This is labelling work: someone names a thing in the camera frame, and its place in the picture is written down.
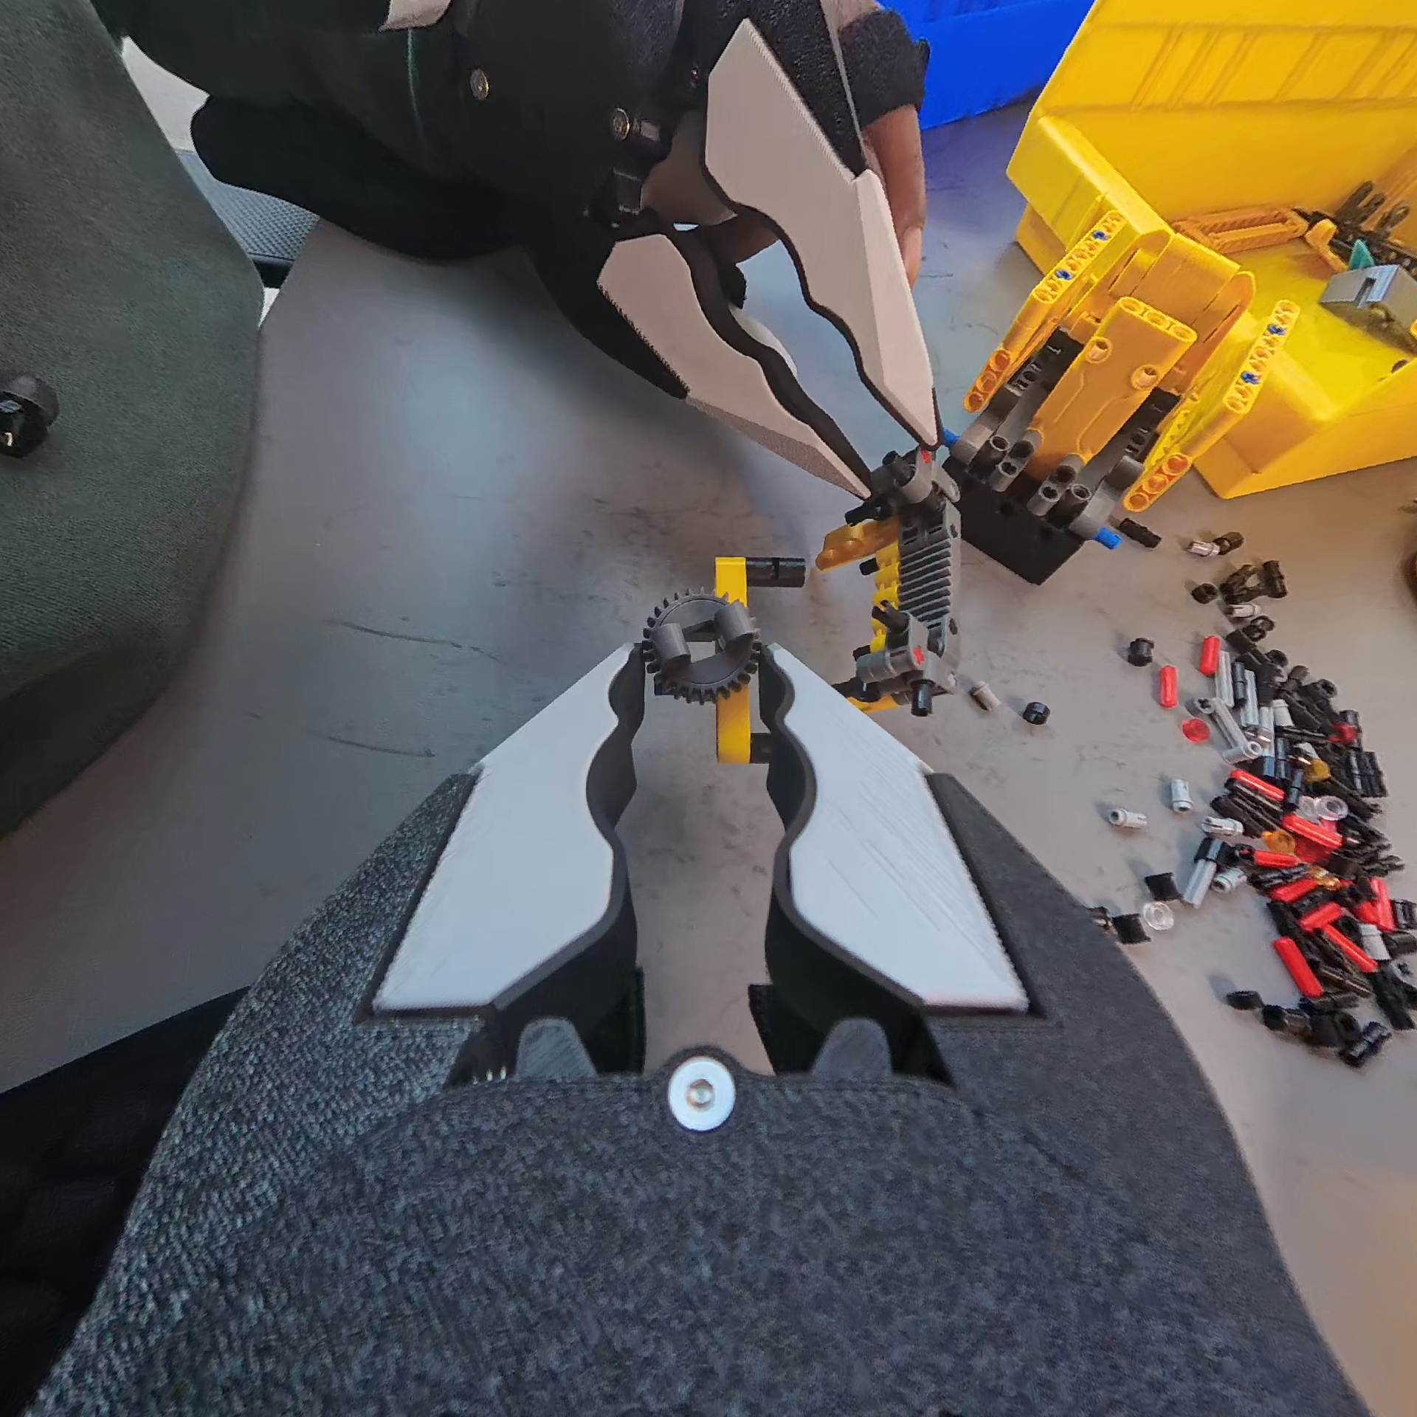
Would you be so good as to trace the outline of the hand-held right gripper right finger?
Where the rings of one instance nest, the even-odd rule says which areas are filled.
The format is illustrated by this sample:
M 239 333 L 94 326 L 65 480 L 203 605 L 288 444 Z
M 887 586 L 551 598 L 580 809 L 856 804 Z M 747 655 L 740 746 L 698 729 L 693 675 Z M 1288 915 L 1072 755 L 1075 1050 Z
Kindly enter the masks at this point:
M 767 984 L 750 989 L 770 1068 L 809 1072 L 839 1023 L 863 1020 L 880 1028 L 892 1070 L 939 1073 L 929 1021 L 1030 1014 L 941 780 L 785 648 L 763 650 L 757 684 L 782 829 Z

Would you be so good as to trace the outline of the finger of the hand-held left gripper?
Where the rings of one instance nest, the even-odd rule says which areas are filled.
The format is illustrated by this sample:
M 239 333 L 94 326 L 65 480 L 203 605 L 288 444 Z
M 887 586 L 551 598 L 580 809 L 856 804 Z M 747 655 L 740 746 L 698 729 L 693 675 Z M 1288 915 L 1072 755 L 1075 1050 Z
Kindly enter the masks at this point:
M 932 368 L 883 188 L 870 168 L 848 169 L 750 19 L 706 80 L 701 168 L 726 206 L 784 242 L 806 303 L 849 343 L 878 405 L 935 448 Z
M 806 395 L 784 346 L 725 296 L 701 238 L 666 230 L 617 242 L 596 287 L 681 382 L 691 407 L 865 498 L 863 459 Z

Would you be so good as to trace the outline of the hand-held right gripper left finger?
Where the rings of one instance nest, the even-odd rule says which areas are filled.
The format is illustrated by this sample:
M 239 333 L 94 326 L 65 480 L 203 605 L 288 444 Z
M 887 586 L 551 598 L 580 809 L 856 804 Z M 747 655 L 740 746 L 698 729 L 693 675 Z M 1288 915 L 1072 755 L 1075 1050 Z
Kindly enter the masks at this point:
M 637 643 L 607 655 L 470 770 L 369 987 L 370 1021 L 465 1023 L 455 1073 L 510 1073 L 566 1021 L 601 1072 L 644 1065 L 644 976 L 617 824 L 644 721 Z

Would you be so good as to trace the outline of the yellow lego beam with black pins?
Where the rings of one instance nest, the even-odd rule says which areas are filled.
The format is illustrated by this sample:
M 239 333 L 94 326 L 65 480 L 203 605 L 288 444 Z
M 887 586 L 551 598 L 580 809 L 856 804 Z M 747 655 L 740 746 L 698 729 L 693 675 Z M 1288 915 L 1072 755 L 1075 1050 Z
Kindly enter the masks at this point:
M 713 567 L 713 593 L 718 598 L 748 605 L 750 589 L 797 591 L 806 581 L 806 561 L 777 556 L 718 557 Z M 741 687 L 714 707 L 716 760 L 726 766 L 765 765 L 772 741 L 755 733 L 750 691 Z

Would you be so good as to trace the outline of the grey yellow lego rack assembly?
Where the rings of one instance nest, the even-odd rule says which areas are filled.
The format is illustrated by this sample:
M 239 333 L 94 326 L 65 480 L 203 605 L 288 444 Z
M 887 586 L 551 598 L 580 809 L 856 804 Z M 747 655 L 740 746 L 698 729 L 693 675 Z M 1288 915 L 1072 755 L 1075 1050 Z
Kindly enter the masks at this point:
M 873 584 L 873 638 L 838 692 L 866 714 L 927 718 L 957 687 L 961 492 L 934 449 L 888 454 L 866 485 L 814 559 L 822 574 L 854 566 Z

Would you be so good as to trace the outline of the large yellow black lego model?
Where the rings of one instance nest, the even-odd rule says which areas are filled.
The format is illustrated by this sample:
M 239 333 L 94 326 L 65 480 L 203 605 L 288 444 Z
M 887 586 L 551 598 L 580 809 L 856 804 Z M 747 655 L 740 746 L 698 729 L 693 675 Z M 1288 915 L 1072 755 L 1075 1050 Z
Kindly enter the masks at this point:
M 949 444 L 962 539 L 1040 586 L 1148 510 L 1249 416 L 1298 319 L 1239 331 L 1254 279 L 1173 230 L 1096 220 L 1028 294 Z

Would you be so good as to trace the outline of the pile of small lego pins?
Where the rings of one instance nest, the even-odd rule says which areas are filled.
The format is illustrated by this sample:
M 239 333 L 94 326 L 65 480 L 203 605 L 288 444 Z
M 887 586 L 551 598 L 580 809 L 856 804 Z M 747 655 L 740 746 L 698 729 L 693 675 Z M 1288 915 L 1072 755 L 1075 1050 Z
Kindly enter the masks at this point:
M 1226 1006 L 1361 1072 L 1413 1035 L 1413 900 L 1391 893 L 1404 864 L 1384 831 L 1388 783 L 1361 716 L 1269 643 L 1269 605 L 1285 596 L 1276 561 L 1241 561 L 1190 586 L 1226 628 L 1197 643 L 1188 701 L 1150 640 L 1126 647 L 1128 665 L 1155 670 L 1156 706 L 1182 712 L 1180 734 L 1210 748 L 1222 773 L 1207 802 L 1183 780 L 1162 782 L 1162 804 L 1197 827 L 1187 873 L 1143 876 L 1136 908 L 1089 918 L 1118 945 L 1146 945 L 1183 912 L 1253 895 L 1296 999 L 1232 989 Z

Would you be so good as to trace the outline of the long black lego beam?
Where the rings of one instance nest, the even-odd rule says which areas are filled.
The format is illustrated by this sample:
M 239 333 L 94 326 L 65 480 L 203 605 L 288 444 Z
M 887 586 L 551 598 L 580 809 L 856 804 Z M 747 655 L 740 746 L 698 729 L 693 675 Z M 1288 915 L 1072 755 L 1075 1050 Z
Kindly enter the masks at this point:
M 1361 183 L 1335 213 L 1295 208 L 1295 217 L 1303 222 L 1305 245 L 1332 272 L 1394 265 L 1415 276 L 1413 238 L 1396 232 L 1413 217 L 1413 198 L 1388 198 L 1372 183 Z

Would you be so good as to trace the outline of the person's left hand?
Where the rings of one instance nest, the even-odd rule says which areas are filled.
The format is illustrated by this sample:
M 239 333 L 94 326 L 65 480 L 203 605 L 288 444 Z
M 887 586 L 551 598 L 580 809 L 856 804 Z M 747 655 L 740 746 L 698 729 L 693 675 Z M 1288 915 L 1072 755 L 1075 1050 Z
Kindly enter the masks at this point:
M 735 217 L 703 178 L 698 144 L 703 117 L 686 115 L 667 157 L 649 173 L 642 196 L 674 227 L 694 227 L 718 260 L 738 265 L 777 244 L 753 217 Z M 927 178 L 915 110 L 895 109 L 861 131 L 861 151 L 890 208 L 897 249 L 910 287 L 915 286 L 927 223 Z

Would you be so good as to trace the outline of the blue plastic crate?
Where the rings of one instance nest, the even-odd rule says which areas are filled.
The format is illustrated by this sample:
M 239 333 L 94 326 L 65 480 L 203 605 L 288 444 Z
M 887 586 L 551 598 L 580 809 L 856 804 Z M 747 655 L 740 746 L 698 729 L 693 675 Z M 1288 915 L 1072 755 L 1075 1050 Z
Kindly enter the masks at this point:
M 929 46 L 919 127 L 930 131 L 1035 95 L 1091 2 L 885 2 Z

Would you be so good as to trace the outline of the grey mesh chair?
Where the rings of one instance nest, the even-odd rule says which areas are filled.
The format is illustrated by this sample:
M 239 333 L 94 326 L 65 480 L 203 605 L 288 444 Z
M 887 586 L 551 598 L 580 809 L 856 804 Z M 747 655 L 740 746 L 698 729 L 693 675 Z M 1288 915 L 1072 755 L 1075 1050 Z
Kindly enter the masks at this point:
M 252 264 L 266 291 L 279 291 L 318 218 L 299 206 L 215 179 L 193 152 L 181 168 Z

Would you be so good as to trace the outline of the yellow plastic storage bin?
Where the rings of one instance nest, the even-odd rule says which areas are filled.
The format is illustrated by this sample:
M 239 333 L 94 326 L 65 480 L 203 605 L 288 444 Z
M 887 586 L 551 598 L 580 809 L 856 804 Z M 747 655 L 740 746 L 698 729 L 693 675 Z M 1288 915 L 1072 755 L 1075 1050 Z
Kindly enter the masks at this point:
M 1006 168 L 1015 238 L 1045 271 L 1109 210 L 1135 237 L 1239 210 L 1337 223 L 1369 184 L 1384 203 L 1364 240 L 1406 206 L 1393 238 L 1411 254 L 1413 139 L 1413 2 L 1092 4 Z M 1413 458 L 1413 353 L 1318 308 L 1334 269 L 1302 237 L 1239 265 L 1254 292 L 1226 360 L 1281 299 L 1298 319 L 1253 412 L 1197 461 L 1214 497 Z

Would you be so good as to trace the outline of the person in green sweatshirt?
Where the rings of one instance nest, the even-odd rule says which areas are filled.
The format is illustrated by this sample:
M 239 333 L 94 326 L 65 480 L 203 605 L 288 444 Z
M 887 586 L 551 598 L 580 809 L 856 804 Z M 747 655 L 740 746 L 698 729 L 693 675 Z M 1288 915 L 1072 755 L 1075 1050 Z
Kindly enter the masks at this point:
M 3 456 L 3 834 L 158 699 L 254 416 L 259 281 L 90 4 L 3 4 L 3 375 L 58 417 Z

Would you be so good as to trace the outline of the orange lego frame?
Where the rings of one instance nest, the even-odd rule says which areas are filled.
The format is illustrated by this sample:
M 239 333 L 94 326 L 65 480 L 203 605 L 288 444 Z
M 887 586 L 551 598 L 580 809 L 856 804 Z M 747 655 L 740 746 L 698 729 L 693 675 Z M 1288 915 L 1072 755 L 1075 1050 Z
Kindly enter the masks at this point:
M 1173 223 L 1178 237 L 1237 260 L 1239 255 L 1271 250 L 1305 237 L 1310 223 L 1286 206 L 1249 206 L 1212 211 Z

